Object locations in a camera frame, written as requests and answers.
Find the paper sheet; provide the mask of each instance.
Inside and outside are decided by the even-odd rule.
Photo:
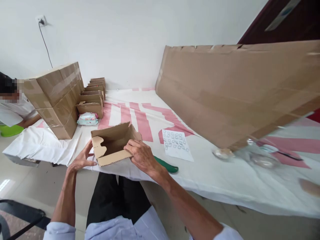
[[[168,156],[193,162],[184,132],[162,130],[164,149]]]

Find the green handle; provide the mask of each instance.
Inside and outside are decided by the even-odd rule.
[[[161,160],[160,158],[157,158],[156,156],[154,156],[154,158],[157,160],[158,163],[164,166],[169,173],[176,173],[179,170],[178,167],[172,166],[169,163],[166,163],[165,161]]]

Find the white tablecloth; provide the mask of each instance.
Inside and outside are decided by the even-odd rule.
[[[46,128],[45,122],[39,120],[25,129],[3,153],[16,163],[28,158],[68,165],[90,140],[90,131],[131,121],[135,129],[142,133],[144,142],[152,148],[153,155],[179,167],[179,172],[172,174],[172,177],[185,189],[212,200],[245,206],[266,214],[320,218],[320,198],[305,192],[299,184],[300,179],[305,179],[320,185],[320,152],[296,151],[307,167],[281,164],[275,169],[264,169],[248,161],[247,150],[250,147],[236,153],[238,157],[224,161],[212,154],[217,147],[188,128],[154,90],[108,91],[106,101],[104,118],[99,125],[78,126],[72,140],[58,140]],[[278,137],[312,138],[320,142],[320,124],[308,120],[276,132],[271,135],[275,137],[272,141]],[[167,128],[186,133],[194,162],[165,155],[159,132]],[[129,159],[89,169],[132,180],[151,181]]]

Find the light blue sleeve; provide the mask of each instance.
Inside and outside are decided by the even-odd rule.
[[[43,240],[74,240],[76,229],[67,223],[51,222],[47,225]]]
[[[229,227],[228,225],[221,223],[223,225],[223,230],[213,240],[243,240],[241,235],[237,230]]]

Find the hand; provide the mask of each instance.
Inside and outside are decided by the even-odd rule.
[[[88,157],[93,156],[93,153],[89,154],[91,149],[92,149],[92,141],[90,140],[68,168],[70,168],[71,170],[78,171],[79,169],[87,166],[97,165],[96,162],[87,160]]]
[[[151,148],[142,141],[130,139],[123,149],[128,150],[133,155],[131,162],[153,180],[158,174],[166,170],[156,161]]]

